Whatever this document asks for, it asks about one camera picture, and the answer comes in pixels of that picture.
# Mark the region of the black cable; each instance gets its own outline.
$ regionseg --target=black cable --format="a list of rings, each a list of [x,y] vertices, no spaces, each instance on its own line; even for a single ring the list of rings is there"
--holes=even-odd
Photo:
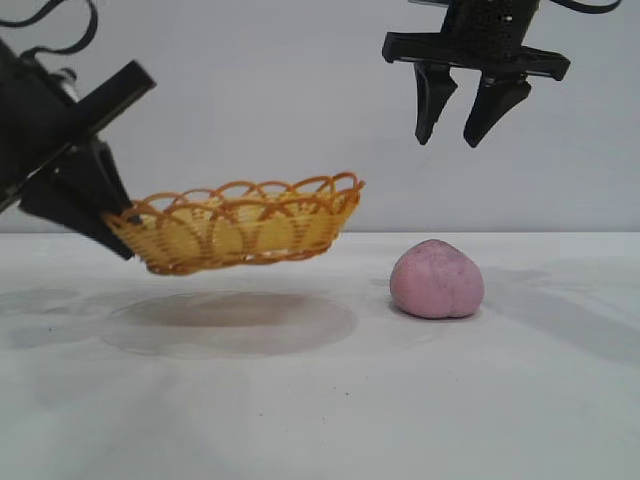
[[[616,0],[608,5],[587,5],[575,0],[551,0],[553,3],[557,3],[563,7],[569,8],[575,12],[590,13],[593,15],[601,13],[609,13],[620,6],[622,0]]]
[[[55,8],[57,8],[60,4],[66,2],[67,0],[49,0],[38,12],[33,15],[31,18],[20,21],[9,21],[0,19],[0,27],[8,27],[8,28],[24,28],[30,25],[34,25],[38,23],[40,20],[49,15]],[[73,45],[66,48],[49,48],[44,46],[34,47],[30,50],[24,52],[21,57],[23,58],[33,58],[38,53],[51,53],[54,55],[72,55],[74,53],[78,53],[89,46],[89,44],[93,41],[96,36],[96,32],[98,31],[98,9],[92,0],[84,0],[84,2],[89,7],[91,12],[91,18],[89,19],[89,25],[87,30],[85,31],[82,38],[78,40]]]

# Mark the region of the wicker basket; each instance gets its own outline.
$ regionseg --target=wicker basket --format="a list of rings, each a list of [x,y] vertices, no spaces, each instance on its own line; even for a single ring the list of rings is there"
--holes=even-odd
[[[292,185],[232,182],[152,195],[104,221],[158,275],[305,260],[331,247],[363,186],[348,172]]]

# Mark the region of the orange basket rim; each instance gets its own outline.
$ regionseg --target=orange basket rim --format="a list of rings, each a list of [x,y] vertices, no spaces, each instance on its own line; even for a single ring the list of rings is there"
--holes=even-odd
[[[336,188],[336,183],[342,180],[351,180],[351,185],[347,187]],[[315,191],[299,191],[300,188],[306,187],[311,184],[320,184]],[[282,181],[270,180],[265,182],[250,182],[243,180],[236,180],[227,182],[216,189],[209,188],[193,188],[186,190],[182,193],[179,192],[160,192],[149,195],[141,200],[132,200],[132,206],[120,215],[106,214],[108,218],[123,218],[140,213],[146,214],[172,214],[175,211],[197,208],[210,211],[221,211],[229,208],[247,206],[247,205],[264,205],[280,204],[280,203],[292,203],[292,202],[306,202],[314,201],[320,194],[330,193],[331,198],[340,196],[357,195],[364,187],[365,182],[358,179],[357,175],[352,172],[342,172],[333,176],[315,176],[296,183],[286,183]],[[281,192],[267,192],[265,187],[278,186],[283,188]],[[235,187],[246,187],[246,191],[243,195],[234,195],[233,197],[226,197],[225,191]],[[303,196],[299,198],[287,198],[274,196],[275,194],[282,193],[300,193]],[[206,199],[195,200],[189,197],[194,193],[205,193],[209,197]],[[211,205],[212,199],[218,199],[219,203],[215,206]],[[170,203],[164,208],[158,208],[153,204],[159,200],[170,200]]]

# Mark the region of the white tabletop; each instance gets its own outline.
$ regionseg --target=white tabletop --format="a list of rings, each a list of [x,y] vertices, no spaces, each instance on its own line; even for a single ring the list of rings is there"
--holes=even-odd
[[[451,242],[482,310],[389,304]],[[350,234],[185,278],[0,236],[0,478],[640,478],[640,234]]]

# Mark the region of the black robotic claw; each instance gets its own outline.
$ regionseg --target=black robotic claw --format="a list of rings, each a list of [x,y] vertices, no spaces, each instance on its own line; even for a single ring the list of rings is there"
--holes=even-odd
[[[50,1],[31,20],[0,21],[0,26],[34,23],[62,1]],[[88,33],[66,49],[37,47],[18,57],[0,39],[0,213],[19,203],[25,213],[82,233],[128,259],[133,252],[102,221],[104,213],[119,214],[131,202],[98,133],[155,82],[131,62],[79,99],[74,72],[51,74],[35,58],[39,52],[84,48],[95,33],[94,15],[92,8]]]
[[[564,56],[522,46],[540,0],[449,0],[440,33],[388,33],[383,57],[414,63],[418,84],[416,136],[427,143],[456,89],[451,68],[481,72],[478,95],[464,137],[476,147],[509,110],[527,98],[528,76],[562,80]]]

